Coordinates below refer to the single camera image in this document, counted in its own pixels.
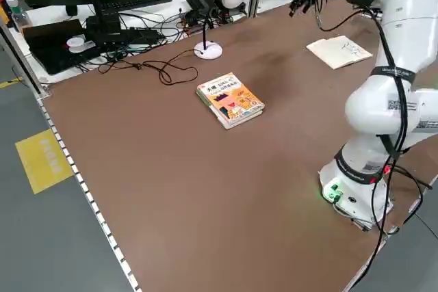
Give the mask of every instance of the white desk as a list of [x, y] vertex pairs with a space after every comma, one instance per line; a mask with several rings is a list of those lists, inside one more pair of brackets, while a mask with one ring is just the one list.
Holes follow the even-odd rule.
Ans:
[[[272, 8], [276, 8], [286, 3], [289, 3], [291, 0], [259, 0], [259, 12], [265, 12], [266, 10], [271, 10]], [[146, 20], [153, 20], [156, 22], [162, 22], [171, 16], [174, 16], [180, 13], [180, 9], [182, 13], [186, 13], [191, 10], [187, 1], [185, 0], [172, 0], [170, 3], [163, 3], [160, 5], [154, 5], [146, 8], [138, 8], [133, 11], [128, 11], [126, 13], [135, 14], [145, 18]], [[93, 15], [94, 9], [92, 5], [80, 5], [78, 6], [78, 15], [71, 19], [78, 18], [81, 22], [84, 22], [87, 17]], [[69, 17], [65, 12], [64, 6], [49, 6], [45, 8], [39, 8], [37, 10], [30, 10], [27, 12], [33, 25], [45, 25], [49, 23], [56, 23], [60, 21], [68, 20]], [[243, 17], [243, 15], [239, 15], [234, 17], [235, 20]], [[139, 18], [123, 16], [123, 20], [128, 27], [144, 27], [144, 23]], [[164, 27], [175, 27], [176, 21], [173, 23], [169, 23], [164, 25]], [[155, 23], [151, 22], [149, 27], [154, 26]], [[42, 83], [56, 83], [76, 75], [80, 75], [82, 72], [78, 68], [70, 68], [68, 70], [62, 71], [57, 75], [49, 75], [46, 70], [33, 58], [30, 54], [29, 46], [26, 41], [18, 32], [14, 29], [11, 29], [11, 34], [16, 40], [18, 46], [20, 47], [23, 54], [25, 54], [29, 65], [34, 70], [38, 80]], [[163, 31], [164, 35], [174, 34], [175, 31], [167, 30], [170, 33], [166, 33], [166, 30]], [[104, 63], [104, 59], [94, 59], [92, 60], [94, 63]]]

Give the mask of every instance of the keyboard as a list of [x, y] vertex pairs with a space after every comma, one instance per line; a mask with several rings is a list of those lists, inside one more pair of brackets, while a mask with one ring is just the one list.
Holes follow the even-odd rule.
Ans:
[[172, 0], [131, 0], [126, 2], [103, 3], [102, 9], [105, 14], [117, 13], [123, 10], [133, 10], [146, 6], [159, 5], [161, 3], [170, 3]]

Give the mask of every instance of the brown tabletop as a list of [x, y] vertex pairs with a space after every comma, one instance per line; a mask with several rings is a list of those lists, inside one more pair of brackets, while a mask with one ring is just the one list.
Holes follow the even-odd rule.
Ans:
[[[335, 1], [324, 24], [349, 12]], [[164, 86], [144, 68], [93, 71], [52, 87], [44, 104], [143, 291], [340, 291], [365, 263], [377, 232], [336, 214], [318, 180], [353, 134], [344, 103], [374, 65], [331, 70], [305, 49], [337, 34], [376, 55], [368, 23], [324, 34], [313, 13], [292, 19], [278, 8], [210, 31], [224, 48], [220, 59], [188, 53], [175, 62], [198, 68], [192, 83]], [[129, 60], [169, 60], [200, 38]], [[193, 74], [169, 72], [174, 80]], [[198, 84], [228, 72], [266, 104], [230, 131], [195, 95]], [[405, 166], [429, 181], [437, 145], [415, 147]], [[399, 176], [392, 185], [391, 222], [400, 222], [417, 190]]]

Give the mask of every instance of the lamp base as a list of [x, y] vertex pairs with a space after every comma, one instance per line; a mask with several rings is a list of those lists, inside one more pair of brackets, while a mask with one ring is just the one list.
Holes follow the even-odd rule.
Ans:
[[207, 49], [204, 49], [204, 43], [199, 42], [194, 47], [194, 54], [202, 59], [216, 59], [222, 55], [222, 47], [212, 41], [207, 41], [205, 43]]

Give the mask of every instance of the yellow floor sign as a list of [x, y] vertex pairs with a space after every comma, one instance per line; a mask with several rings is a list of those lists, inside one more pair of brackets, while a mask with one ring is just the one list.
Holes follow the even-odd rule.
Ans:
[[0, 83], [0, 88], [8, 87], [9, 85], [14, 85], [15, 83], [18, 83], [20, 81], [23, 81], [23, 78], [16, 78], [14, 80], [9, 80], [5, 82]]
[[73, 175], [50, 129], [15, 143], [15, 146], [34, 194]]

